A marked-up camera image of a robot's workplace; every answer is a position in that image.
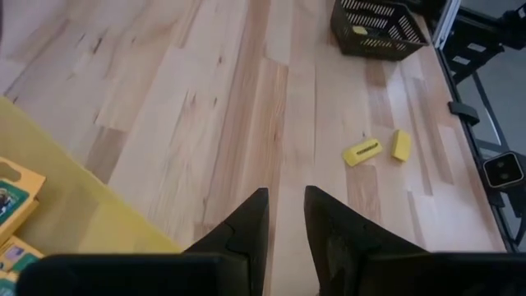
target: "yellow cloth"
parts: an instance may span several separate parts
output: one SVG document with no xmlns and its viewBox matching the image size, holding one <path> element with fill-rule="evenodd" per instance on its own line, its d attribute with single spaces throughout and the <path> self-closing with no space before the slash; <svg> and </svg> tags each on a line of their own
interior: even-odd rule
<svg viewBox="0 0 526 296">
<path fill-rule="evenodd" d="M 16 231 L 43 254 L 181 251 L 3 97 L 0 156 L 47 178 L 40 205 Z"/>
</svg>

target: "wooden table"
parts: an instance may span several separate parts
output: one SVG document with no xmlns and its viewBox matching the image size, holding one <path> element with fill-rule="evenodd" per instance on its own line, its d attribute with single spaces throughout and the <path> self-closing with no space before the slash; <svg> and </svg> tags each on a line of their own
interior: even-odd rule
<svg viewBox="0 0 526 296">
<path fill-rule="evenodd" d="M 504 251 L 433 48 L 343 57 L 331 1 L 4 0 L 0 87 L 183 246 L 269 187 L 272 295 L 317 291 L 308 184 L 427 250 Z M 371 136 L 385 152 L 346 166 Z"/>
</svg>

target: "yellow sponge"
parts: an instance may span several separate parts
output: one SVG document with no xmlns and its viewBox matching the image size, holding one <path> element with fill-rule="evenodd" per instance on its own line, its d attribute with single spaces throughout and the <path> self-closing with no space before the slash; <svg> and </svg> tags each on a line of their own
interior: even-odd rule
<svg viewBox="0 0 526 296">
<path fill-rule="evenodd" d="M 355 166 L 382 151 L 380 142 L 377 139 L 369 139 L 362 144 L 353 146 L 343 153 L 345 162 L 350 166 Z"/>
<path fill-rule="evenodd" d="M 397 160 L 407 161 L 411 154 L 411 136 L 402 130 L 396 131 L 393 140 L 392 155 Z"/>
</svg>

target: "black bracket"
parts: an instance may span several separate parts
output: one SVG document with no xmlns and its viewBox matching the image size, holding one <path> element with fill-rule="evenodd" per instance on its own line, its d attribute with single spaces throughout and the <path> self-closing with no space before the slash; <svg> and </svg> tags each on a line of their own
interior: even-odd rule
<svg viewBox="0 0 526 296">
<path fill-rule="evenodd" d="M 480 118 L 478 117 L 475 108 L 459 102 L 449 102 L 447 105 L 450 107 L 451 114 L 459 116 L 460 120 L 466 122 L 470 126 L 475 126 L 480 122 Z"/>
<path fill-rule="evenodd" d="M 487 201 L 490 203 L 490 205 L 496 206 L 499 208 L 505 207 L 506 204 L 504 203 L 504 200 L 502 199 L 501 193 L 493 188 L 488 187 L 485 184 L 485 182 L 482 181 L 482 183 L 487 193 Z"/>
</svg>

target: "black basket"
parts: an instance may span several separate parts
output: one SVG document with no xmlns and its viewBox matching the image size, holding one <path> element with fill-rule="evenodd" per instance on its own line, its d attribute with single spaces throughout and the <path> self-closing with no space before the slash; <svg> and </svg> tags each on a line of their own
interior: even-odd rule
<svg viewBox="0 0 526 296">
<path fill-rule="evenodd" d="M 401 4 L 336 0 L 330 27 L 344 55 L 401 61 L 428 45 L 409 9 Z"/>
</svg>

